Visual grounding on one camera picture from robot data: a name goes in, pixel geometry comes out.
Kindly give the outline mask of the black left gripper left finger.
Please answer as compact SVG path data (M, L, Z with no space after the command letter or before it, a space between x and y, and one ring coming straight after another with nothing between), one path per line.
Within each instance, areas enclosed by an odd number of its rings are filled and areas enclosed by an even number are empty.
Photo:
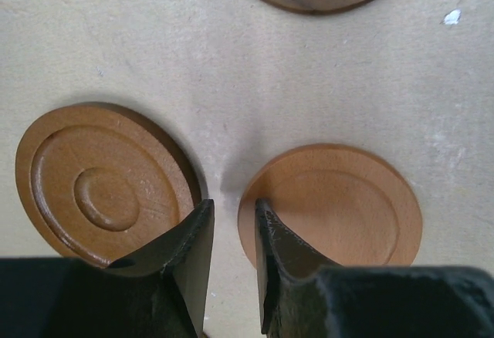
M215 222L211 199L101 269L76 258L1 260L3 337L200 337Z

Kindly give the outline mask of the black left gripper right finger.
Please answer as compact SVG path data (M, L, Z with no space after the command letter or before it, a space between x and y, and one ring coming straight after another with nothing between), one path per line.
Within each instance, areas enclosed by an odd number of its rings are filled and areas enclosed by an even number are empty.
M493 278L465 266L347 267L255 203L261 331L268 337L491 337Z

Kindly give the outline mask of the light wooden coaster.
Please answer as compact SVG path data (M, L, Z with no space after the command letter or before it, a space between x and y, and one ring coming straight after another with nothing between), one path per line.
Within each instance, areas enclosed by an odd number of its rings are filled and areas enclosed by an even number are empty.
M420 248L423 221L411 186L365 150L297 147L254 175L238 209L240 242L253 265L258 198L267 199L302 240L341 265L411 265Z

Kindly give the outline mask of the ringed brown coaster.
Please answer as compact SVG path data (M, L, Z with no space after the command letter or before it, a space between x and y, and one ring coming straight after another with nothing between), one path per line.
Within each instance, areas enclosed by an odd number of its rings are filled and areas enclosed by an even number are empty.
M173 137L112 103L49 111L15 156L22 206L61 255L106 268L182 222L201 201L198 176Z

